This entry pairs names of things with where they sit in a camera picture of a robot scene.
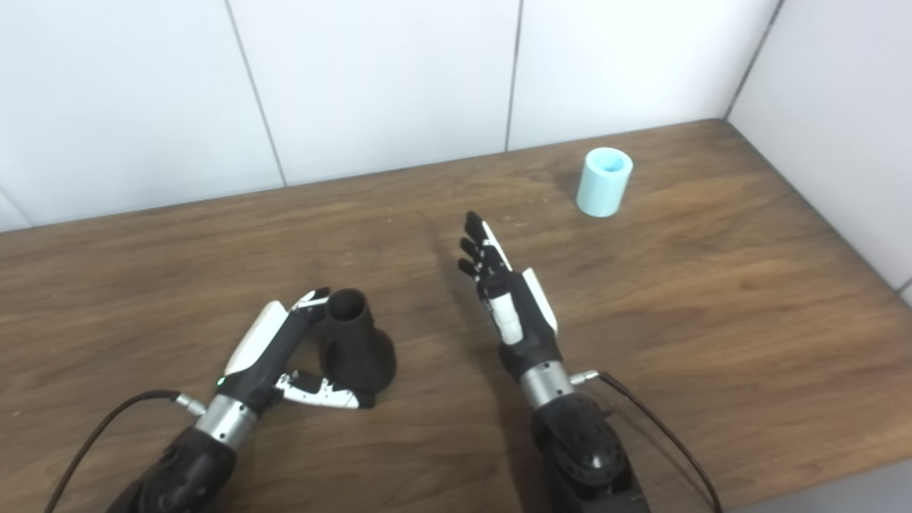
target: wooden table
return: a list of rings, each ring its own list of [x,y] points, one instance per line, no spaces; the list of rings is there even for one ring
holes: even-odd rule
[[[600,145],[637,166],[607,219],[573,201]],[[727,508],[912,456],[912,311],[713,120],[2,234],[0,510],[39,510],[129,395],[208,401],[266,301],[354,286],[396,343],[396,381],[372,411],[268,413],[223,511],[546,511],[528,406],[456,268],[469,209],[535,268],[567,368],[634,388]],[[295,363],[315,368],[314,347]],[[648,420],[586,390],[655,511],[708,510]],[[58,510],[103,510],[191,421],[127,411]]]

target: robotic hand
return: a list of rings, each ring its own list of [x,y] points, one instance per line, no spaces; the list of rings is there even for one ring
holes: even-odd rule
[[[648,513],[624,447],[592,398],[575,384],[597,376],[567,376],[557,348],[557,320],[532,269],[513,271],[491,228],[466,214],[460,246],[472,261],[459,268],[474,279],[478,296],[501,334],[503,366],[533,408],[534,441],[555,513]]]
[[[305,332],[327,318],[335,339],[324,361],[327,376],[287,372]],[[374,328],[367,300],[347,288],[329,296],[312,290],[288,311],[278,301],[260,316],[234,350],[208,407],[181,395],[176,402],[200,415],[160,460],[124,489],[109,513],[210,511],[234,470],[241,442],[264,412],[282,399],[336,408],[371,408],[374,394],[396,371],[389,338]]]

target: white tile wall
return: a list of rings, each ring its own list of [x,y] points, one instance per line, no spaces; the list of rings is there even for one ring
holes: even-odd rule
[[[912,3],[787,0],[731,122],[898,287],[912,276]]]
[[[37,224],[281,186],[222,2],[0,3],[0,186]]]
[[[31,224],[19,213],[3,191],[0,191],[0,232],[28,228]]]
[[[525,0],[510,149],[720,118],[776,0]]]
[[[502,152],[518,0],[232,0],[289,183]]]

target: black vase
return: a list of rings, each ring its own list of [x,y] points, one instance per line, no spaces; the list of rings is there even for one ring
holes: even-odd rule
[[[364,293],[356,288],[333,292],[326,302],[329,342],[322,351],[323,370],[340,388],[377,394],[396,375],[396,352],[386,333],[374,328]]]

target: light blue cylinder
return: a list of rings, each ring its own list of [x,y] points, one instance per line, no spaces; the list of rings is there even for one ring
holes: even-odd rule
[[[631,171],[633,161],[620,150],[595,148],[589,152],[576,193],[579,209],[593,217],[613,215],[621,205]]]

